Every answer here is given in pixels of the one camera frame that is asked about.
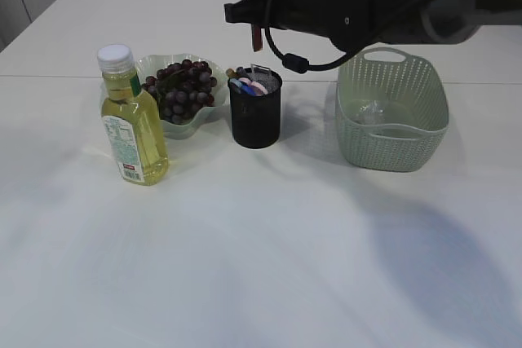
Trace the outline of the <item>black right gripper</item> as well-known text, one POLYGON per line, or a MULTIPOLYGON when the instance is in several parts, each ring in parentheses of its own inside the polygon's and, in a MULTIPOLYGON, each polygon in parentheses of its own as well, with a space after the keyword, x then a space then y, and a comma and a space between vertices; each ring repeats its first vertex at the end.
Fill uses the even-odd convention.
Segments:
POLYGON ((340 51, 378 41, 383 0, 240 0, 224 5, 231 24, 255 24, 328 38, 340 51))

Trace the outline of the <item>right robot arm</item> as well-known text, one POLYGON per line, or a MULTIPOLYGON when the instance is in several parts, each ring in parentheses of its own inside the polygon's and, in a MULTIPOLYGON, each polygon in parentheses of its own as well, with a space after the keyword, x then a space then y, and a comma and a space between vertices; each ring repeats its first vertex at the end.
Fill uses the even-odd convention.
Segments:
POLYGON ((482 25, 521 22, 521 0, 240 0, 224 7, 232 24, 326 37, 339 51, 377 42, 455 45, 482 25))

